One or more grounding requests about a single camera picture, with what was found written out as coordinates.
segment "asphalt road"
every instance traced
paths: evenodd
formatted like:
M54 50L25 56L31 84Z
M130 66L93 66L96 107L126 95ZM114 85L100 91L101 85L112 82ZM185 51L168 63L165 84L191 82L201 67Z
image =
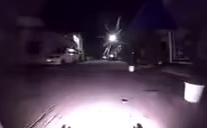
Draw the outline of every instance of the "asphalt road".
M0 73L0 121L5 128L207 126L207 104L190 104L183 93L183 79L158 68L29 67Z

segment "parked car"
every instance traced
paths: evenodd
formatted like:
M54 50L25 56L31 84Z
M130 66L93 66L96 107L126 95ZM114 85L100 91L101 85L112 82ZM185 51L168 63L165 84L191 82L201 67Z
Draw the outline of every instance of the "parked car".
M53 65L77 63L80 61L80 56L79 50L67 48L63 52L56 52L49 55L46 58L46 62Z

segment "trash bin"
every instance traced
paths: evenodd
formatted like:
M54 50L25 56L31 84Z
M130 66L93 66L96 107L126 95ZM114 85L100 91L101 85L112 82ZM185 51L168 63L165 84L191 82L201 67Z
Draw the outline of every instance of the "trash bin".
M129 65L129 72L134 72L135 71L135 66Z
M203 93L204 85L192 84L188 82L185 83L184 98L190 103L197 103Z

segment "road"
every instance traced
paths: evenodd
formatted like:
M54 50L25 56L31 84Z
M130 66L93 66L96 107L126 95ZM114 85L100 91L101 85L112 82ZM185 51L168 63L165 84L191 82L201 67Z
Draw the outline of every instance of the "road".
M186 102L183 90L182 78L158 68L129 73L118 62L24 68L0 73L0 121L5 128L207 126L207 105Z

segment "bright light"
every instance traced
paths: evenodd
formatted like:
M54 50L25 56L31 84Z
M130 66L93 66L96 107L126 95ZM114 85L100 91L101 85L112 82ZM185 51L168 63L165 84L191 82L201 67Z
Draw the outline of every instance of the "bright light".
M74 40L74 42L76 42L76 44L79 46L79 44L80 44L80 39L79 39L79 37L77 37L76 35L73 35L73 40Z
M67 49L69 52L75 52L75 49L72 49L72 48L68 48Z
M111 58L113 58L113 57L114 57L114 55L113 55L113 54L110 54L109 56L110 56Z
M129 72L134 72L135 66L129 66Z
M108 40L110 42L116 42L117 41L117 35L116 34L110 34L108 37Z
M61 123L71 128L133 128L137 123L143 128L158 128L155 122L125 105L96 103L76 108L65 116Z
M185 82L185 95L184 98L186 101L190 103L197 103L200 101L200 98L203 93L203 89L205 86L190 84Z
M46 59L46 62L52 62L52 60L51 59Z

